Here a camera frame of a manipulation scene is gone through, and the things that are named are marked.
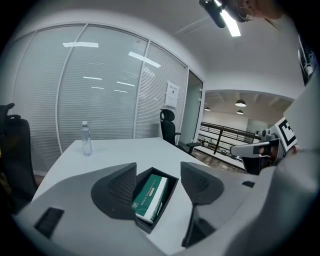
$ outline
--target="window blinds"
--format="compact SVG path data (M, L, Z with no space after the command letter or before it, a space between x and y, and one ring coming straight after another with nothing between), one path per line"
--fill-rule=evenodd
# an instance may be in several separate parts
M154 63L146 61L143 68L138 95L136 139L162 136L160 109L171 109L174 112L173 122L178 132L187 89L188 69L179 60L153 43L149 46L147 58ZM176 108L165 106L168 81L180 87Z
M0 59L0 105L12 102L16 74L20 60L27 48L32 34L26 35L8 45Z
M137 88L147 41L88 26L66 65L58 101L62 150L80 140L88 121L92 140L132 139Z
M24 53L17 72L13 113L30 125L34 171L48 172L61 155L57 139L55 106L57 87L70 48L83 26L64 26L37 32Z

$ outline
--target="chair headrest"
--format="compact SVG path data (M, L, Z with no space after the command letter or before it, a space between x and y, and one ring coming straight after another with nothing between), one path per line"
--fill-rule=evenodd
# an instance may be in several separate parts
M160 119L173 121L175 120L175 113L173 113L173 111L170 109L162 108L160 112Z

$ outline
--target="wooden floor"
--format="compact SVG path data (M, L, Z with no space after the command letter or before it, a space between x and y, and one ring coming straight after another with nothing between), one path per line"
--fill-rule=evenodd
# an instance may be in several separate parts
M193 150L192 151L192 155L195 156L196 159L198 159L199 161L203 162L204 164L212 167L212 168L219 168L219 169L223 169L226 171L231 171L231 172L236 172L236 173L244 173L243 170L235 168L229 164L226 164L222 161L219 161L216 158L213 158L212 156L209 156L207 154L204 154L198 150Z

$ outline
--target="white wall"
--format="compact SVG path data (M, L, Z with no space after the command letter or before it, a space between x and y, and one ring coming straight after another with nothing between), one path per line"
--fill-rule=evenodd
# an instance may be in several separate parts
M180 41L149 21L139 18L143 13L139 2L103 0L57 0L43 2L22 20L14 38L35 30L63 23L96 23L109 25L148 38L175 54L202 80L206 68L198 57Z
M206 90L254 91L296 99L305 88L298 33L287 19L276 23L280 30L264 20L240 24L245 29L239 38L230 38L233 47L217 50L212 58ZM266 30L271 36L265 36Z
M240 114L204 111L202 115L202 122L246 131L248 117Z
M242 110L244 115L234 114L234 116L236 116L235 118L242 117L247 120L250 118L273 125L284 117L284 114L281 111L274 110L269 105L259 103L250 103L250 105L247 105L246 107L238 107L234 102L216 102L211 105L208 104L206 107L209 107L212 112L219 112L221 114L237 113L238 110Z
M267 123L261 122L258 120L249 119L246 131L253 134L256 134L256 132L258 131L259 132L258 134L262 136L262 132L267 128L268 128Z

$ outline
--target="white table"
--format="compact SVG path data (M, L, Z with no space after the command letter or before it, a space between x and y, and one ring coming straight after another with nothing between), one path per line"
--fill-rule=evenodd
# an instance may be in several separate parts
M81 141L74 141L51 167L33 199L66 178L106 167L135 162L137 174L154 167L179 178L179 182L161 219L147 237L167 255L184 250L181 243L192 204L181 184L180 163L206 165L162 138L93 140L92 150L92 156L84 156Z

